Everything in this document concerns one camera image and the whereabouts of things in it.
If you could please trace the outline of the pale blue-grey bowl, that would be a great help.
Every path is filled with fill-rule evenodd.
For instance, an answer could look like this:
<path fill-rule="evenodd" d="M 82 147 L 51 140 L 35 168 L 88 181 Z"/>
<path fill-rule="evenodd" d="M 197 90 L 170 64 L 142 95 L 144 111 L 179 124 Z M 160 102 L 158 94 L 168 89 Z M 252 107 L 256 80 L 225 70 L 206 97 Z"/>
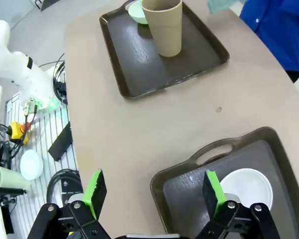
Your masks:
<path fill-rule="evenodd" d="M 226 194 L 233 194 L 240 203 L 249 208 L 255 203 L 273 205 L 273 189 L 267 177 L 258 170 L 242 168 L 225 176 L 220 185 Z"/>

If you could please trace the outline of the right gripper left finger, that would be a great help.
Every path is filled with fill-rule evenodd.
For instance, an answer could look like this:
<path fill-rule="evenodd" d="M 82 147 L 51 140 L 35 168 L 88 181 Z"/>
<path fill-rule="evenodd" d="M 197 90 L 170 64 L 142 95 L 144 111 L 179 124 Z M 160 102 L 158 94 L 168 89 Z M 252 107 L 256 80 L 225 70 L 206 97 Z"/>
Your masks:
<path fill-rule="evenodd" d="M 82 200 L 60 208 L 44 204 L 27 239 L 110 239 L 98 222 L 107 188 L 103 171 L 96 171 L 85 190 Z"/>

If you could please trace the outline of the black rod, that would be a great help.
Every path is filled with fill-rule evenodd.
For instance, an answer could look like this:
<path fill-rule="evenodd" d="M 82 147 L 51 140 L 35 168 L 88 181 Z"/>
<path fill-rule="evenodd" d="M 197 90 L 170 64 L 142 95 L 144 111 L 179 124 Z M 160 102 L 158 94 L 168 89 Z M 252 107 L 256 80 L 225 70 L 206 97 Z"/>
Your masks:
<path fill-rule="evenodd" d="M 26 190 L 20 188 L 6 188 L 0 187 L 0 195 L 24 195 L 26 194 Z"/>

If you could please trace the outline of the black clamp stand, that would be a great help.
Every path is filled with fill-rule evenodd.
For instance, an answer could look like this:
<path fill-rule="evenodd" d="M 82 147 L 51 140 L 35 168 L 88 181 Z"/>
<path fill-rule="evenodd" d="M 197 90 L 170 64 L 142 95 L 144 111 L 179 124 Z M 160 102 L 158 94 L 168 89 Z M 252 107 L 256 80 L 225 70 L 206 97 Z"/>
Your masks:
<path fill-rule="evenodd" d="M 3 218 L 4 228 L 6 234 L 14 234 L 14 229 L 11 221 L 9 207 L 16 203 L 16 198 L 8 198 L 6 196 L 0 196 L 0 209 Z"/>

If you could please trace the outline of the pale spare bowl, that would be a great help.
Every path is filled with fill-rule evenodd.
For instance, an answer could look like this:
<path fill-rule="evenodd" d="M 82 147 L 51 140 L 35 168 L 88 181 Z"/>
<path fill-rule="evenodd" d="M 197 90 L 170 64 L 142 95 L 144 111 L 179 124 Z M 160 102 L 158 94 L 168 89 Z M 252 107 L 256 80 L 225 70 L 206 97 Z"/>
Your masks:
<path fill-rule="evenodd" d="M 42 157 L 33 149 L 24 152 L 20 160 L 20 172 L 24 179 L 31 181 L 39 178 L 43 172 Z"/>

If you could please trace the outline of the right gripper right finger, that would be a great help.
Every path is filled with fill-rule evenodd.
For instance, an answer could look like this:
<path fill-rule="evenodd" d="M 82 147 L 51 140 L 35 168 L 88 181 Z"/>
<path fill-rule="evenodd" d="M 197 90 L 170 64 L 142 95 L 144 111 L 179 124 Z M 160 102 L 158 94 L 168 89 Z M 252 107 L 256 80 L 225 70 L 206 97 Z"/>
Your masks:
<path fill-rule="evenodd" d="M 267 205 L 253 203 L 247 208 L 228 200 L 216 172 L 205 172 L 202 195 L 210 221 L 196 239 L 226 239 L 229 233 L 241 239 L 281 239 Z"/>

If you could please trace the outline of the person torso blue shirt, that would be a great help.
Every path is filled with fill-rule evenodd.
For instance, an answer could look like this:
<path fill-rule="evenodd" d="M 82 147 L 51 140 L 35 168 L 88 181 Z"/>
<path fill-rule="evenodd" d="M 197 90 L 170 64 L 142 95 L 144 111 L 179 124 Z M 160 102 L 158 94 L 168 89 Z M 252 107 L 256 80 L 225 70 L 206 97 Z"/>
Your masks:
<path fill-rule="evenodd" d="M 299 0 L 246 0 L 240 18 L 295 83 L 299 79 Z"/>

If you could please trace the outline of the black box frame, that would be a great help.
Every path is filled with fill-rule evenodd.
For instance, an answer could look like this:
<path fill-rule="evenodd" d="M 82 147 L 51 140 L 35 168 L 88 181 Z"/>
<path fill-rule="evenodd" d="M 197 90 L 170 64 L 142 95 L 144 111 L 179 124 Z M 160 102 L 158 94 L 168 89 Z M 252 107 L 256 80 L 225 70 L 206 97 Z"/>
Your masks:
<path fill-rule="evenodd" d="M 60 0 L 34 0 L 34 5 L 40 10 L 44 11 L 45 9 L 49 8 L 50 6 L 54 5 L 55 3 L 59 2 Z"/>

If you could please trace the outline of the yellow emergency stop box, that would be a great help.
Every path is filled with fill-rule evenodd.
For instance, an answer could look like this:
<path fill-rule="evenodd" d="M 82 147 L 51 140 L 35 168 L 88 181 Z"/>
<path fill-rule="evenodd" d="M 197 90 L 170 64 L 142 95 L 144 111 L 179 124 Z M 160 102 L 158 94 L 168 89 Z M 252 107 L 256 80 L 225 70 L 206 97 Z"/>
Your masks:
<path fill-rule="evenodd" d="M 25 124 L 20 124 L 16 121 L 12 122 L 6 130 L 6 133 L 9 136 L 9 140 L 15 144 L 27 144 L 29 141 L 28 134 L 25 134 L 23 138 L 23 134 L 25 132 Z"/>

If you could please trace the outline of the pale spare cup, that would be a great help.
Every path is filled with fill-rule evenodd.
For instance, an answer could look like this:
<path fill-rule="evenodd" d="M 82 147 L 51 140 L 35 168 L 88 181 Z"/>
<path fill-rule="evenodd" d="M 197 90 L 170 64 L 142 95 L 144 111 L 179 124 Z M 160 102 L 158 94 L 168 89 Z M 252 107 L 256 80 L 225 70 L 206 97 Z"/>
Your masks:
<path fill-rule="evenodd" d="M 31 182 L 16 171 L 0 167 L 0 187 L 30 190 Z"/>

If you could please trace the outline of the black angled bracket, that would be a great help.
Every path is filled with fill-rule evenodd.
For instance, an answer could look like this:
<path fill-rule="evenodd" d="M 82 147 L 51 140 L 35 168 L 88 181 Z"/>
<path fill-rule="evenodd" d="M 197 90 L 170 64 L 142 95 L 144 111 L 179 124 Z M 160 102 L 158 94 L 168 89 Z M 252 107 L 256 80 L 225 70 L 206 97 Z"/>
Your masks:
<path fill-rule="evenodd" d="M 56 140 L 52 143 L 48 152 L 54 161 L 59 161 L 72 143 L 71 124 L 68 122 L 60 135 L 58 135 Z"/>

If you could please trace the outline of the tall brown cup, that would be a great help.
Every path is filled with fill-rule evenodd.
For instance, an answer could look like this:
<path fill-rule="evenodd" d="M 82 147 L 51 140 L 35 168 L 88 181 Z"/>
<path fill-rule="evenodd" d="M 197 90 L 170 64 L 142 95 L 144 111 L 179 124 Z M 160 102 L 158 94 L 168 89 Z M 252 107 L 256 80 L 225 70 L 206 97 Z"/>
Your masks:
<path fill-rule="evenodd" d="M 141 6 L 158 53 L 177 55 L 182 44 L 182 0 L 142 0 Z"/>

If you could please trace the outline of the dark brown tray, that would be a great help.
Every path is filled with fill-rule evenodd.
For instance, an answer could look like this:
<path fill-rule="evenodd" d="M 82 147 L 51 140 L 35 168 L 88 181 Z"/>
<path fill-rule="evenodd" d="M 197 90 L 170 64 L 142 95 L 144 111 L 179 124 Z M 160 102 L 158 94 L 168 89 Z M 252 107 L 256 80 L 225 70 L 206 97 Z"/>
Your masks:
<path fill-rule="evenodd" d="M 268 179 L 273 190 L 270 211 L 281 239 L 299 239 L 299 186 L 282 142 L 270 127 L 210 143 L 157 173 L 150 189 L 165 231 L 196 237 L 209 221 L 202 196 L 204 172 L 214 171 L 223 179 L 242 168 L 255 169 Z"/>
<path fill-rule="evenodd" d="M 229 52 L 186 5 L 182 7 L 182 49 L 174 57 L 157 52 L 150 28 L 136 23 L 121 7 L 99 18 L 120 94 L 137 99 L 212 71 L 227 63 Z"/>

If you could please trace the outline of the white slatted bench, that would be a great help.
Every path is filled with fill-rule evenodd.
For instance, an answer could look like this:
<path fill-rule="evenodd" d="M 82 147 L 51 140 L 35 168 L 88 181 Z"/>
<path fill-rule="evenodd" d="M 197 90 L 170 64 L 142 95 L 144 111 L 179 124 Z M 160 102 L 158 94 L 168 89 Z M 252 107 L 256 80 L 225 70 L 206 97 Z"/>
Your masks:
<path fill-rule="evenodd" d="M 55 161 L 48 153 L 49 148 L 69 122 L 68 109 L 65 106 L 49 113 L 38 112 L 35 117 L 29 116 L 33 124 L 29 131 L 29 143 L 23 147 L 12 160 L 12 169 L 20 171 L 20 159 L 23 153 L 32 149 L 43 160 L 41 176 L 31 183 L 30 191 L 17 197 L 17 204 L 10 207 L 10 215 L 14 233 L 8 235 L 11 239 L 26 239 L 32 224 L 43 204 L 46 203 L 47 186 L 51 177 L 59 170 L 78 169 L 74 146 L 71 145 L 59 161 Z"/>

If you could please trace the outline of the pale green bowl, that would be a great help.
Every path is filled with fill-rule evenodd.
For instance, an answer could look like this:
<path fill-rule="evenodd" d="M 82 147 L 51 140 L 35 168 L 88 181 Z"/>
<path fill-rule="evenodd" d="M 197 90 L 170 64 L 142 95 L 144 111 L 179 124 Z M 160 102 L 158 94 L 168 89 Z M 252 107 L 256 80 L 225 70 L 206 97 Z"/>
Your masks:
<path fill-rule="evenodd" d="M 135 22 L 144 25 L 148 24 L 144 11 L 142 9 L 142 0 L 136 0 L 135 2 L 133 2 L 128 8 L 128 14 Z"/>

